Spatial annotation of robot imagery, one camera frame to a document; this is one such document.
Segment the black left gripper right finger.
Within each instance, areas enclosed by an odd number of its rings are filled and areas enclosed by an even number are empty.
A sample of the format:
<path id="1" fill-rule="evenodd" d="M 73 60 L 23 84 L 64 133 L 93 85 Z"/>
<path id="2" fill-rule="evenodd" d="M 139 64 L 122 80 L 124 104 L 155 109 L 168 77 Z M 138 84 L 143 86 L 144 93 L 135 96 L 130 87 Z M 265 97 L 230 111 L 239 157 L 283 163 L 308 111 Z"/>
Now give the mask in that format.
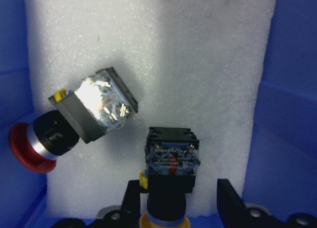
<path id="1" fill-rule="evenodd" d="M 243 228 L 246 205 L 228 179 L 217 179 L 217 211 L 225 228 Z"/>

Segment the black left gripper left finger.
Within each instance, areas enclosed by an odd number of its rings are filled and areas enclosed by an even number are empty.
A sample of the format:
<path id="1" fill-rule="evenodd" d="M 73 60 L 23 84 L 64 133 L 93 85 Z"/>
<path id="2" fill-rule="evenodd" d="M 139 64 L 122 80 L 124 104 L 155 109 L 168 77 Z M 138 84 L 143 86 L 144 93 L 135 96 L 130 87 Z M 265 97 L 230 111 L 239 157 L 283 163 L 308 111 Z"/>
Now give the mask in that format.
<path id="1" fill-rule="evenodd" d="M 138 180 L 128 182 L 120 208 L 123 228 L 138 228 L 141 213 L 140 185 Z"/>

